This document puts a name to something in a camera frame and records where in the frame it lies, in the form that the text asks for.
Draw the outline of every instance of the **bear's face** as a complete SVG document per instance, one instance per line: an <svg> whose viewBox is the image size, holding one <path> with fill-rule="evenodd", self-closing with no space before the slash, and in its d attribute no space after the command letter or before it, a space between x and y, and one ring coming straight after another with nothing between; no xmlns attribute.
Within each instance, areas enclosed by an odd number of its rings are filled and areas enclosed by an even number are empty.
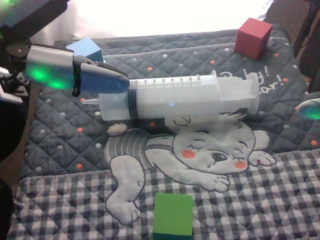
<svg viewBox="0 0 320 240"><path fill-rule="evenodd" d="M234 118L188 124L173 140L176 157L188 167L212 174L241 173L255 146L253 131Z"/></svg>

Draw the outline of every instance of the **bear's head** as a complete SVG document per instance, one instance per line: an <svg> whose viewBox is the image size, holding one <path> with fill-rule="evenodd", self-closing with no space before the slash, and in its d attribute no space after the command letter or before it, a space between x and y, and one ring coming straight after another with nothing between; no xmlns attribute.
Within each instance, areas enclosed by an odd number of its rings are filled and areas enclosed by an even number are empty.
<svg viewBox="0 0 320 240"><path fill-rule="evenodd" d="M212 174L241 173L248 169L248 157L255 146L255 136L241 115L180 117L165 119L176 136L173 153L191 169Z"/></svg>

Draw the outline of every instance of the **cube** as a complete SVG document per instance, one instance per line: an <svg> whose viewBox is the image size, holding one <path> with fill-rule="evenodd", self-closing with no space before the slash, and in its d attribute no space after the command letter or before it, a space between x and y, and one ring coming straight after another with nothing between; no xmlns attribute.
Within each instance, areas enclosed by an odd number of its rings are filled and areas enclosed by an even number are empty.
<svg viewBox="0 0 320 240"><path fill-rule="evenodd" d="M101 48L94 43L89 37L66 46L72 50L75 56L82 55L94 62L103 62Z"/></svg>
<svg viewBox="0 0 320 240"><path fill-rule="evenodd" d="M155 194L153 239L191 240L193 197L186 194Z"/></svg>
<svg viewBox="0 0 320 240"><path fill-rule="evenodd" d="M234 52L258 59L267 49L272 24L249 18L238 30Z"/></svg>

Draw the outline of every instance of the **syringe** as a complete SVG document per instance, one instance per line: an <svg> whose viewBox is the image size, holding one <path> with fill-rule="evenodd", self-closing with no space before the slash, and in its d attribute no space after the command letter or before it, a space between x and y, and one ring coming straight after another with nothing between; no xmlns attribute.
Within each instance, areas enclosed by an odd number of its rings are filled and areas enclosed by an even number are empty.
<svg viewBox="0 0 320 240"><path fill-rule="evenodd" d="M240 77L199 75L130 80L130 88L120 94L99 94L83 104L99 104L102 119L130 120L188 117L235 112L247 108L255 114L260 89L254 73Z"/></svg>

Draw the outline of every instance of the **red cube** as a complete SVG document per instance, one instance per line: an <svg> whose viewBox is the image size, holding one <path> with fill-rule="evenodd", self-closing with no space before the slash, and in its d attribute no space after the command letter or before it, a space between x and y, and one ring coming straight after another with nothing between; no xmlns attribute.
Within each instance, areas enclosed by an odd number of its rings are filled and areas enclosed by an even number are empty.
<svg viewBox="0 0 320 240"><path fill-rule="evenodd" d="M258 59L266 50L272 24L249 18L238 30L234 52Z"/></svg>

